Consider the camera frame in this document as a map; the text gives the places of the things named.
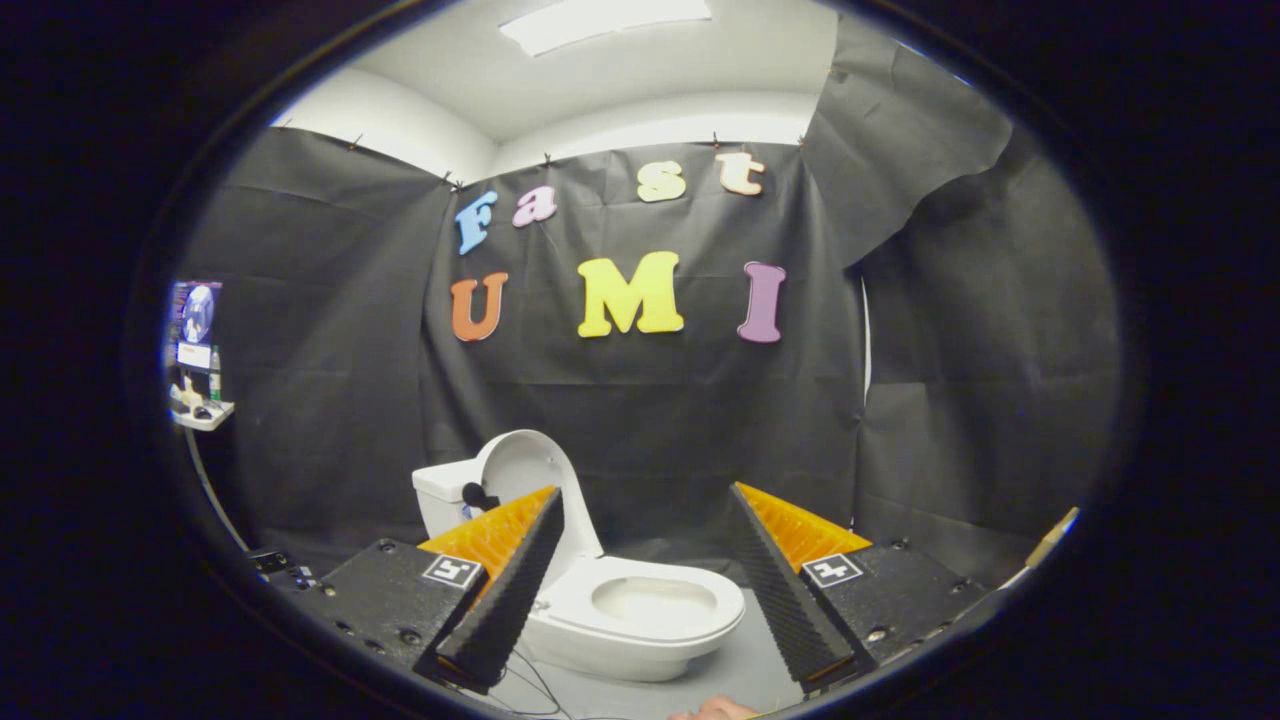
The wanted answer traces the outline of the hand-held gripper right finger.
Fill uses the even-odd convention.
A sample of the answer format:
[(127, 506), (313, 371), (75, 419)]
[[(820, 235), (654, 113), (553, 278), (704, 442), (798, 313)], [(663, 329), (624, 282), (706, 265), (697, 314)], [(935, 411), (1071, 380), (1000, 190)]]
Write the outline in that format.
[(874, 544), (742, 482), (728, 503), (739, 564), (808, 696), (909, 656), (989, 593), (906, 541)]

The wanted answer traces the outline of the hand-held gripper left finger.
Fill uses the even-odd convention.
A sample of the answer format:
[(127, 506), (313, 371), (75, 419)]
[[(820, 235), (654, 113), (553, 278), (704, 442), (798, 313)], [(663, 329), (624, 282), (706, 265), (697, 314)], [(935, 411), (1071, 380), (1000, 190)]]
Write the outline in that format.
[(297, 597), (320, 626), (439, 684), (503, 676), (564, 530), (547, 486), (421, 544), (383, 538)]

